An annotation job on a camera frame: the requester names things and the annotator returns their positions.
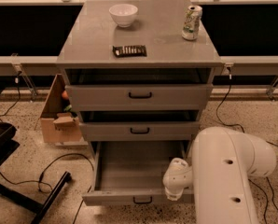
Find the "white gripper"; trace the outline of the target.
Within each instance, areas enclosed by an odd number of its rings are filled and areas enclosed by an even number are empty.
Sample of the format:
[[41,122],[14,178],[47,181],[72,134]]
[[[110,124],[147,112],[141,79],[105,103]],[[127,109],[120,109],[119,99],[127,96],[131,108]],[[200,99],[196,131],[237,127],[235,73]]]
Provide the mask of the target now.
[[167,198],[171,201],[178,201],[182,197],[184,189],[193,184],[192,167],[183,159],[172,159],[163,176],[162,183]]

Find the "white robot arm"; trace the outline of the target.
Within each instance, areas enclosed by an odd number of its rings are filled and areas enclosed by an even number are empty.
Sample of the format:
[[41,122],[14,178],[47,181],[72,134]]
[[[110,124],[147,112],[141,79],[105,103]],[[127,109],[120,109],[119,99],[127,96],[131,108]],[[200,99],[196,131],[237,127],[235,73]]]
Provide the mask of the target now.
[[259,224],[248,178],[267,177],[275,167],[275,152],[265,140],[211,127],[196,136],[191,162],[172,159],[163,185],[171,201],[193,187],[197,224]]

